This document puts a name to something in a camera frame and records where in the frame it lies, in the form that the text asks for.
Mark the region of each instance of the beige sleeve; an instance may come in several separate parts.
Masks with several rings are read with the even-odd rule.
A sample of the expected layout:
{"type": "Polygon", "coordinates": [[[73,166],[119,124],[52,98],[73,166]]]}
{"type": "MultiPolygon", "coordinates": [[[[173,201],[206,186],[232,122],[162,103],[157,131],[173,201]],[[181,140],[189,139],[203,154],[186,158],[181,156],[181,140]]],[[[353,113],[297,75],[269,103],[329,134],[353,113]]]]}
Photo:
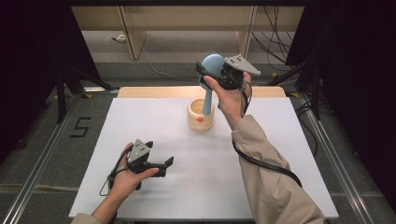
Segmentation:
{"type": "Polygon", "coordinates": [[[71,224],[103,224],[101,221],[88,214],[78,213],[71,224]]]}
{"type": "MultiPolygon", "coordinates": [[[[239,120],[232,138],[236,147],[249,157],[290,169],[289,163],[267,141],[262,127],[250,115],[239,120]]],[[[256,223],[323,223],[322,212],[292,178],[242,158],[239,162],[256,223]]]]}

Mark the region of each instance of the white table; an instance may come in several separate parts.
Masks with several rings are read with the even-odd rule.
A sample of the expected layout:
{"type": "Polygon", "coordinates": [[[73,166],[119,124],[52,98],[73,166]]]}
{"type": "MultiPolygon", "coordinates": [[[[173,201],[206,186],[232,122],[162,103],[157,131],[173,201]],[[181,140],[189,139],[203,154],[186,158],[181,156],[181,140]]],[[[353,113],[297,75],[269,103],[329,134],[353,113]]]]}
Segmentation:
{"type": "MultiPolygon", "coordinates": [[[[162,163],[171,156],[175,161],[166,177],[143,181],[142,189],[121,206],[118,218],[252,219],[225,118],[216,108],[213,128],[196,133],[187,124],[190,101],[192,98],[114,99],[69,216],[90,214],[96,208],[104,199],[99,191],[122,149],[139,138],[154,142],[148,161],[162,163]]],[[[254,98],[247,113],[255,117],[269,141],[290,162],[324,216],[337,218],[289,98],[254,98]]]]}

